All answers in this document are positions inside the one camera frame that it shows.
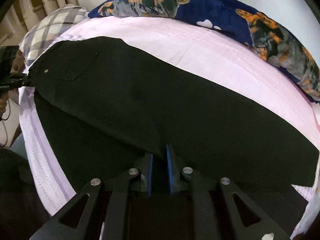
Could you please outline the person left hand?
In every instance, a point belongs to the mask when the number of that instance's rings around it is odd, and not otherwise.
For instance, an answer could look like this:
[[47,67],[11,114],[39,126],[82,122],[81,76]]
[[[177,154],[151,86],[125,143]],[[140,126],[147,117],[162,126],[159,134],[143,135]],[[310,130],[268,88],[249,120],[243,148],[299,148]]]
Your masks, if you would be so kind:
[[[14,50],[14,58],[10,61],[11,73],[21,73],[25,68],[25,58],[20,49]],[[5,113],[8,104],[8,92],[1,93],[1,114]]]

